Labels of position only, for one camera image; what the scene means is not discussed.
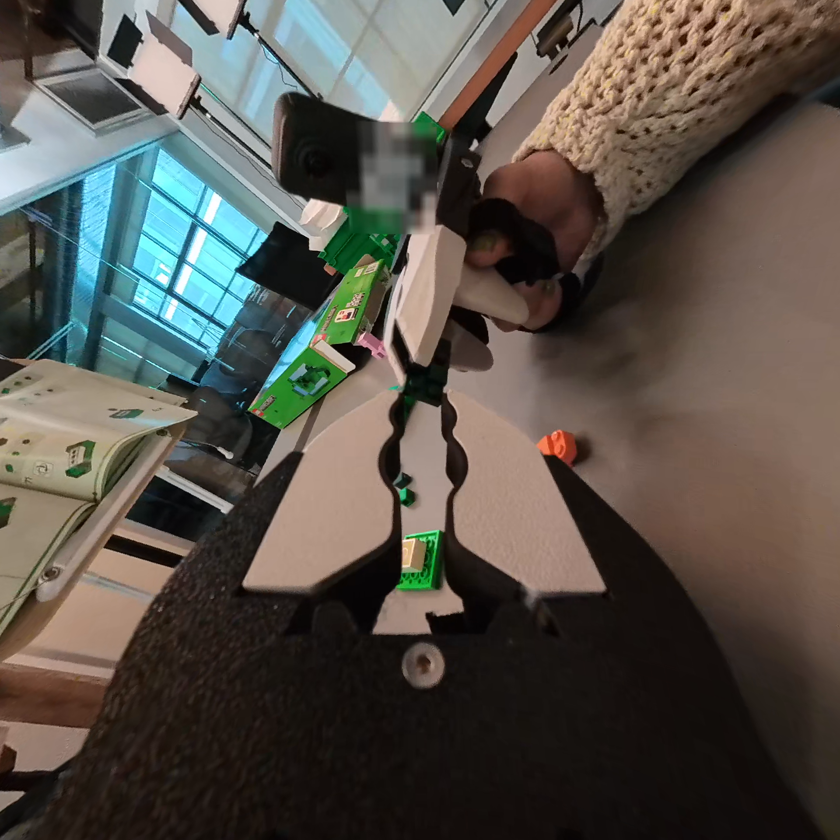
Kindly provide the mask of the person's right forearm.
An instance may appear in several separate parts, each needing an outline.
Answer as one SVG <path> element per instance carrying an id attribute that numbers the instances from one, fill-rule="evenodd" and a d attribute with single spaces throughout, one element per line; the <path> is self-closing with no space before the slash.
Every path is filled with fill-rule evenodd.
<path id="1" fill-rule="evenodd" d="M 514 161 L 555 151 L 589 175 L 593 259 L 628 218 L 838 51 L 837 1 L 624 2 Z"/>

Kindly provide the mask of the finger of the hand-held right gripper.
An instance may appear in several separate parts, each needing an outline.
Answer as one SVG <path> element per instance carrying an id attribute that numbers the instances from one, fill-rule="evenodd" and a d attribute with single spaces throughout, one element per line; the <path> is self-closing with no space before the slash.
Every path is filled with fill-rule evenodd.
<path id="1" fill-rule="evenodd" d="M 389 304 L 389 363 L 429 366 L 441 340 L 465 263 L 466 242 L 448 228 L 409 238 L 407 264 Z"/>
<path id="2" fill-rule="evenodd" d="M 527 302 L 494 268 L 463 267 L 455 288 L 453 304 L 444 326 L 449 342 L 449 365 L 459 372 L 486 372 L 494 364 L 489 343 L 473 318 L 465 326 L 464 312 L 481 319 L 498 319 L 516 326 L 529 320 Z"/>

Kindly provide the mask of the lego instruction booklet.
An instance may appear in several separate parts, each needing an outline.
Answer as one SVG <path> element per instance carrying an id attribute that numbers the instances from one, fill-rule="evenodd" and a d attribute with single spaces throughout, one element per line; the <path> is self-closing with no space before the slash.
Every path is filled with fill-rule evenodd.
<path id="1" fill-rule="evenodd" d="M 182 397 L 48 359 L 2 360 L 2 631 L 99 541 L 196 412 Z"/>

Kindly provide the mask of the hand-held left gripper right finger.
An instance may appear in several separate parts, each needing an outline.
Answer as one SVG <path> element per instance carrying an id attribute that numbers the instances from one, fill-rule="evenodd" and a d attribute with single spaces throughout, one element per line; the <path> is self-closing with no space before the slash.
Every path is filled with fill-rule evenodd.
<path id="1" fill-rule="evenodd" d="M 463 603 L 606 591 L 550 465 L 522 431 L 450 389 L 443 437 L 445 574 Z"/>

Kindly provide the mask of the green lego box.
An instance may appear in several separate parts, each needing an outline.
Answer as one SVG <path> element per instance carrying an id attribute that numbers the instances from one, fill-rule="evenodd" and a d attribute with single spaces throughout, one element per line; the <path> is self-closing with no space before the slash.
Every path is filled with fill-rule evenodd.
<path id="1" fill-rule="evenodd" d="M 354 344 L 374 334 L 392 273 L 383 260 L 369 259 L 344 276 L 316 316 L 283 351 L 248 411 L 277 429 L 289 426 L 342 383 L 361 362 L 373 358 Z"/>

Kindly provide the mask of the green lego base, tan brick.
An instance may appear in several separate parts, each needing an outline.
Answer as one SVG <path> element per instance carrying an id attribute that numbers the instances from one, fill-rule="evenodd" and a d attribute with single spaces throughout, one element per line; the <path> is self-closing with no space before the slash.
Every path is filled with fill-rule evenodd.
<path id="1" fill-rule="evenodd" d="M 402 541 L 402 567 L 396 590 L 432 592 L 441 588 L 444 571 L 445 531 L 407 534 Z"/>

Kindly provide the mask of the studio light panel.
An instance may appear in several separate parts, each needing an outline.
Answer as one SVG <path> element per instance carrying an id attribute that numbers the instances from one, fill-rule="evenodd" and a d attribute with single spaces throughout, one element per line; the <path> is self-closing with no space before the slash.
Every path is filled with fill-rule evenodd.
<path id="1" fill-rule="evenodd" d="M 178 1 L 199 28 L 209 36 L 233 38 L 245 15 L 246 1 Z"/>
<path id="2" fill-rule="evenodd" d="M 156 16 L 146 12 L 147 30 L 123 15 L 106 58 L 119 67 L 116 83 L 154 115 L 183 120 L 196 102 L 202 77 L 193 67 L 193 53 Z"/>

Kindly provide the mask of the green bin with white bags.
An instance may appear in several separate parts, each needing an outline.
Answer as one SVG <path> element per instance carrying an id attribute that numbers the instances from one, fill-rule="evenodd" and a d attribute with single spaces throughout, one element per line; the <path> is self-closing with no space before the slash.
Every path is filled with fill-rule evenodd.
<path id="1" fill-rule="evenodd" d="M 352 227 L 351 212 L 344 210 L 345 220 L 337 228 L 330 240 L 318 245 L 315 237 L 310 237 L 311 250 L 318 252 L 318 257 L 334 273 L 346 275 L 359 261 L 370 256 L 374 261 L 383 260 L 390 266 L 396 255 L 400 240 L 399 234 L 363 233 Z"/>

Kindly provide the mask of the dark green lego brick stack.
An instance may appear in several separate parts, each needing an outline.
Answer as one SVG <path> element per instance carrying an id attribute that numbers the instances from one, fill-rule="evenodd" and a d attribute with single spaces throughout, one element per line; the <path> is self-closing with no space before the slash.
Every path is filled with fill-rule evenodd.
<path id="1" fill-rule="evenodd" d="M 409 374 L 402 389 L 404 403 L 414 406 L 424 403 L 440 407 L 448 383 L 448 367 L 432 364 Z"/>

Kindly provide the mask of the orange brick separator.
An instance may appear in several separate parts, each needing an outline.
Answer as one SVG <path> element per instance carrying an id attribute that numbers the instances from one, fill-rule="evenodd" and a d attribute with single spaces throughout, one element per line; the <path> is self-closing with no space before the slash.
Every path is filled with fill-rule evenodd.
<path id="1" fill-rule="evenodd" d="M 555 457 L 567 466 L 574 466 L 579 458 L 579 449 L 572 432 L 557 429 L 540 438 L 538 450 L 543 456 Z"/>

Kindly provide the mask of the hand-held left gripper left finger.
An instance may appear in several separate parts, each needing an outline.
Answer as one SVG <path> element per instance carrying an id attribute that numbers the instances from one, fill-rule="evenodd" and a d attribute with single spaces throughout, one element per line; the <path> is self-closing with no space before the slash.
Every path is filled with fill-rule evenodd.
<path id="1" fill-rule="evenodd" d="M 387 478 L 402 394 L 385 390 L 337 419 L 301 453 L 242 581 L 255 595 L 383 602 L 401 573 L 402 524 Z"/>

